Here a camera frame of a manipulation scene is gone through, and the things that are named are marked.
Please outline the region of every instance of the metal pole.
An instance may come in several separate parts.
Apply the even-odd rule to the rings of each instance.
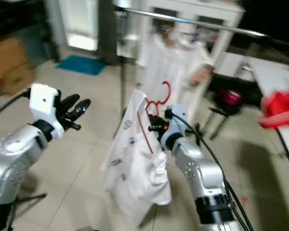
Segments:
[[[268,37],[266,34],[252,31],[252,30],[244,30],[244,29],[235,28],[235,27],[222,26],[222,25],[217,25],[217,24],[212,24],[212,23],[204,23],[204,22],[200,22],[200,21],[196,21],[196,20],[167,16],[167,15],[163,15],[163,14],[159,14],[159,13],[140,11],[140,10],[135,10],[135,9],[130,9],[130,8],[123,8],[123,9],[126,12],[130,12],[130,13],[141,14],[141,15],[150,16],[150,17],[158,18],[158,19],[164,19],[164,20],[168,20],[168,21],[174,21],[174,22],[180,22],[180,23],[190,23],[190,24],[195,24],[195,25],[199,25],[199,26],[202,26],[205,28],[210,28],[210,29],[227,30],[230,32],[234,32],[234,33],[238,33],[238,34],[242,34],[242,35],[247,35],[247,36],[254,37],[254,38]]]

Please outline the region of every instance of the tiled floor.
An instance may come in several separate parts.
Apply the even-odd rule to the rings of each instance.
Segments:
[[[128,95],[134,88],[135,71],[128,66]],[[47,192],[45,199],[24,204],[17,210],[16,231],[75,231],[92,226],[101,231],[133,230],[107,194],[100,191],[100,165],[119,123],[119,68],[107,67],[97,77],[56,69],[46,62],[36,70],[36,82],[58,88],[64,96],[79,93],[92,104],[78,122],[80,131],[69,131],[30,169],[22,193]],[[0,97],[0,106],[8,97]],[[28,100],[21,99],[0,115],[0,137],[32,122]],[[203,99],[199,110],[202,124],[210,102]],[[226,176],[244,204],[257,231],[289,231],[289,162],[277,135],[257,125],[261,112],[246,108],[229,120],[224,130],[209,141]],[[152,207],[139,230],[198,230],[198,217],[183,175],[169,160],[168,173],[173,201]]]

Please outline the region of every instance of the white table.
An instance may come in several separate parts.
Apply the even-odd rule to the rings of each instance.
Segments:
[[[253,62],[250,62],[250,66],[264,96],[276,90],[284,91],[289,89],[289,70],[272,65],[259,65]],[[278,133],[289,159],[289,127],[279,128]]]

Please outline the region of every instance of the black cable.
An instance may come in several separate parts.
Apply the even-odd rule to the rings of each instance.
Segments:
[[[20,93],[19,95],[16,95],[14,98],[10,99],[5,105],[3,105],[0,108],[0,113],[7,108],[8,106],[10,106],[13,102],[17,101],[19,98],[21,97],[27,97],[30,98],[30,89],[28,89],[27,91],[24,91],[22,93]]]
[[[230,191],[231,191],[231,194],[233,195],[233,197],[234,197],[234,199],[235,199],[235,201],[236,201],[236,204],[238,205],[238,207],[239,207],[239,209],[240,209],[240,211],[241,211],[241,213],[242,213],[242,215],[243,215],[243,218],[244,218],[244,220],[245,220],[245,222],[246,222],[249,230],[250,230],[250,231],[254,231],[254,229],[253,229],[253,227],[252,227],[252,225],[251,225],[251,223],[250,223],[250,221],[249,221],[249,219],[248,219],[248,217],[247,217],[247,215],[246,215],[246,213],[245,213],[245,211],[244,211],[244,209],[243,209],[243,206],[241,205],[241,203],[240,203],[240,201],[239,201],[236,193],[234,192],[234,190],[233,190],[232,187],[230,186],[229,182],[227,181],[226,176],[225,176],[224,171],[223,171],[223,168],[222,168],[220,162],[218,161],[216,155],[215,155],[214,152],[212,151],[212,149],[211,149],[211,148],[208,146],[208,144],[204,141],[204,139],[202,138],[202,136],[201,136],[192,126],[190,126],[190,125],[188,124],[188,122],[186,122],[183,118],[181,118],[180,116],[174,114],[173,112],[170,112],[170,113],[171,113],[172,116],[178,118],[178,119],[181,120],[185,125],[187,125],[187,127],[200,139],[200,141],[203,143],[203,145],[207,148],[207,150],[209,151],[209,153],[212,155],[214,161],[215,161],[215,162],[217,163],[217,165],[221,168],[221,171],[222,171],[222,174],[223,174],[224,183],[225,183],[225,190],[226,190],[226,194],[227,194],[229,200],[230,200],[230,198],[231,198],[231,197],[230,197],[230,192],[229,192],[229,190],[230,190]],[[237,213],[237,211],[234,210],[234,208],[233,208],[233,211],[234,211],[235,216],[238,218],[238,221],[240,222],[241,226],[242,226],[243,228],[246,227],[246,225],[244,224],[244,222],[241,223],[242,219],[241,219],[241,217],[239,216],[239,214]]]

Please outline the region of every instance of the stool leg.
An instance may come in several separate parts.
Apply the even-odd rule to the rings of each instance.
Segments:
[[[211,135],[210,140],[212,141],[217,135],[218,133],[222,130],[223,126],[225,126],[226,122],[228,121],[228,116],[226,116],[221,123],[219,124],[219,126],[217,127],[217,129],[215,130],[215,132]]]
[[[204,136],[204,134],[206,133],[206,131],[207,131],[207,129],[208,129],[208,126],[209,126],[210,123],[212,122],[214,116],[215,116],[215,112],[212,111],[212,112],[211,112],[211,115],[209,116],[209,118],[208,118],[208,120],[207,120],[207,122],[206,122],[206,124],[205,124],[205,126],[204,126],[204,128],[203,128],[203,130],[202,130],[202,132],[201,132],[201,135],[202,135],[202,136]]]

